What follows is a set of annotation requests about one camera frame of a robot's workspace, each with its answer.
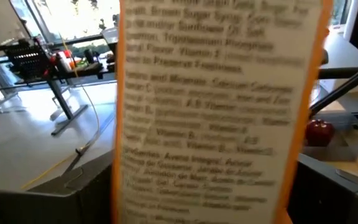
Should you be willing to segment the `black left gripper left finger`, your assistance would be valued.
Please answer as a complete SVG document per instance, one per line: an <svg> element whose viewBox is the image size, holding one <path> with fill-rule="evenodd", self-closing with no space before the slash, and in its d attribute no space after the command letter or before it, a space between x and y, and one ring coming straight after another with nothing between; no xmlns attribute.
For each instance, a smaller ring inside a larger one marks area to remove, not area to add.
<svg viewBox="0 0 358 224"><path fill-rule="evenodd" d="M0 224L112 224L112 152L25 192L0 190Z"/></svg>

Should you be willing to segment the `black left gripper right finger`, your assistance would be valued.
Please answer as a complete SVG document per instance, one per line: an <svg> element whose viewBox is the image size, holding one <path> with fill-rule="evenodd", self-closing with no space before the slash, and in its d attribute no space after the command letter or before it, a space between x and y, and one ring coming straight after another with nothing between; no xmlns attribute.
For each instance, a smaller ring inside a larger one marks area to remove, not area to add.
<svg viewBox="0 0 358 224"><path fill-rule="evenodd" d="M287 212L293 224L358 224L358 176L300 154Z"/></svg>

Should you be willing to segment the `red apple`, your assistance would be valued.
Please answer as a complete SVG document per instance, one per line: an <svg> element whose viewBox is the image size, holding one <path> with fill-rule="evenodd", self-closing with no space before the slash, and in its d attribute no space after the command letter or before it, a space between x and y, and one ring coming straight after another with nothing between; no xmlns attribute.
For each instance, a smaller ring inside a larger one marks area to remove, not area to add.
<svg viewBox="0 0 358 224"><path fill-rule="evenodd" d="M334 126L322 119L312 119L306 127L305 139L308 146L326 147L335 133Z"/></svg>

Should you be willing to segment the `orange cereal box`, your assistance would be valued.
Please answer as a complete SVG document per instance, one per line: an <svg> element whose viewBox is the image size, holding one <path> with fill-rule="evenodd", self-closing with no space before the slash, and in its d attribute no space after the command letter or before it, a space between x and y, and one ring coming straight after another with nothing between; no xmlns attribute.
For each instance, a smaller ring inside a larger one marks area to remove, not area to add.
<svg viewBox="0 0 358 224"><path fill-rule="evenodd" d="M120 0L113 224L283 224L333 0Z"/></svg>

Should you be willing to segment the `grey plastic tray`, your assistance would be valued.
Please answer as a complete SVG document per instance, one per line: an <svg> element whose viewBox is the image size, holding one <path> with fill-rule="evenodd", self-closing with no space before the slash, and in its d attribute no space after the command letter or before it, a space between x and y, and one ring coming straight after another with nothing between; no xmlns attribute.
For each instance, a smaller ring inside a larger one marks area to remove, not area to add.
<svg viewBox="0 0 358 224"><path fill-rule="evenodd" d="M302 153L320 161L355 162L358 158L358 119L343 111L321 111L313 119L331 123L334 136L327 146L304 146Z"/></svg>

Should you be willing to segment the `black perforated crate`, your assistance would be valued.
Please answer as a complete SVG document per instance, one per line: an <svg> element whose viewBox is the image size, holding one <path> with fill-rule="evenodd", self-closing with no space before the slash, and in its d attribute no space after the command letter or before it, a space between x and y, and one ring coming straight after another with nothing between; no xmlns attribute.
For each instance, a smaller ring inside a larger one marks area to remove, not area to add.
<svg viewBox="0 0 358 224"><path fill-rule="evenodd" d="M52 70L50 58L38 38L20 39L3 50L12 66L12 73L25 83L43 80Z"/></svg>

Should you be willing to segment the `grey side table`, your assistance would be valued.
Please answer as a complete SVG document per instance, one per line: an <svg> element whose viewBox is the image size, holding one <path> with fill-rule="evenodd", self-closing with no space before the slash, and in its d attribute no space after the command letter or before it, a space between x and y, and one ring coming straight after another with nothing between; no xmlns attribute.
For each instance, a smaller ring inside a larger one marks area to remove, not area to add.
<svg viewBox="0 0 358 224"><path fill-rule="evenodd" d="M358 72L358 49L335 33L326 37L324 49L328 61L319 68L319 84L331 92Z"/></svg>

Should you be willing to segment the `black aluminium rig frame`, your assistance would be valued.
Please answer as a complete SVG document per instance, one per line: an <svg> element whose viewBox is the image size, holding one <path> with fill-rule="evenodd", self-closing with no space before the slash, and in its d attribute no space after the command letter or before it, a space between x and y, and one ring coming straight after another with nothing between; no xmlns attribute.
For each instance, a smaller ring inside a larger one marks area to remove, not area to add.
<svg viewBox="0 0 358 224"><path fill-rule="evenodd" d="M315 104L313 104L310 107L309 118L312 118L327 105L336 101L338 98L345 95L348 91L352 90L357 85L358 85L358 72L355 75L351 76L350 79L348 79L348 81L346 81L344 84L339 86L337 89L335 89L334 91L326 95L324 98L320 99Z"/></svg>

